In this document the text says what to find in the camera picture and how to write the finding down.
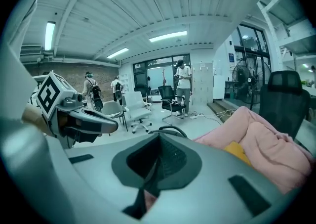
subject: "gray pants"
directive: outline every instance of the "gray pants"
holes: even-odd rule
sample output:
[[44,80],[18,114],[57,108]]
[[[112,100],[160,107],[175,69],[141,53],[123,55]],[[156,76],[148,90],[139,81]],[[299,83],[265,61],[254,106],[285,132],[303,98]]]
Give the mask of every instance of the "gray pants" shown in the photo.
[[[189,112],[189,104],[190,104],[190,89],[180,89],[177,88],[177,95],[178,96],[184,96],[184,100],[185,100],[185,105],[187,106],[185,108],[185,113],[187,114]],[[182,98],[177,97],[178,102],[182,102]]]

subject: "pink cloth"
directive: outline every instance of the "pink cloth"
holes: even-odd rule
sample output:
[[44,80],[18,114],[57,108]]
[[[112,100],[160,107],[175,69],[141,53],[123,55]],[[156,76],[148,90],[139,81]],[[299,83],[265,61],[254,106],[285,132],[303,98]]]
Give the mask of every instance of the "pink cloth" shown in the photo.
[[240,143],[251,165],[284,194],[302,186],[313,168],[314,159],[308,151],[244,106],[223,125],[194,141],[221,149],[232,141]]

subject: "ceiling light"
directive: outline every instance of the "ceiling light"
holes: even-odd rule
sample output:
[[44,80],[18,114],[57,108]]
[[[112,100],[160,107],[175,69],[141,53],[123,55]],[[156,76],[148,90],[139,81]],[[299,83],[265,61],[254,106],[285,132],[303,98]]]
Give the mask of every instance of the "ceiling light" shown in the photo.
[[114,56],[117,56],[117,55],[119,55],[119,54],[121,54],[121,53],[123,53],[123,52],[126,52],[126,51],[128,51],[128,49],[127,49],[127,48],[123,48],[122,50],[117,51],[117,52],[115,52],[115,53],[109,55],[108,58],[111,59],[111,58],[113,58]]
[[173,38],[173,37],[184,36],[186,34],[187,34],[187,31],[175,32],[175,33],[170,33],[170,34],[162,35],[162,36],[159,36],[159,37],[155,37],[155,38],[152,38],[152,39],[149,39],[149,40],[150,40],[150,42],[155,42],[155,41],[169,39],[169,38]]
[[45,50],[51,50],[51,43],[53,40],[53,34],[55,29],[54,22],[48,22],[46,24],[46,33],[45,33]]
[[[156,67],[156,68],[160,68],[160,67]],[[150,69],[156,69],[156,68],[149,68],[148,70],[150,70]]]

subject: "brick wall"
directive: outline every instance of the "brick wall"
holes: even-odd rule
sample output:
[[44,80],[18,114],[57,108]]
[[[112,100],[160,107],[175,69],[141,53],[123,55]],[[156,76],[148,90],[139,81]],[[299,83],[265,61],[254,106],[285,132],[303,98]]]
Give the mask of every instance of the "brick wall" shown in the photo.
[[38,68],[37,64],[24,65],[32,76],[42,75],[43,72],[54,70],[54,73],[62,76],[78,92],[83,90],[85,73],[91,71],[93,78],[98,82],[102,91],[103,102],[113,100],[113,90],[110,85],[114,77],[119,75],[119,69],[114,67],[72,64],[72,63],[43,63]]

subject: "white office chair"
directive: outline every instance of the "white office chair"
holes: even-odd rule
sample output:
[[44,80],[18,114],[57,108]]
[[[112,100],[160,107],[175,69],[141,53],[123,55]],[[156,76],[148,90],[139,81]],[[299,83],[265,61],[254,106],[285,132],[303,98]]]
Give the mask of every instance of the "white office chair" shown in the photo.
[[131,120],[139,120],[139,122],[132,123],[132,127],[137,125],[133,129],[133,134],[136,132],[136,130],[140,127],[145,128],[146,132],[149,132],[149,129],[146,125],[143,124],[142,119],[148,115],[150,115],[152,112],[149,109],[144,108],[144,101],[142,94],[140,91],[138,92],[128,92],[124,94],[126,107],[125,110],[127,111],[127,115]]

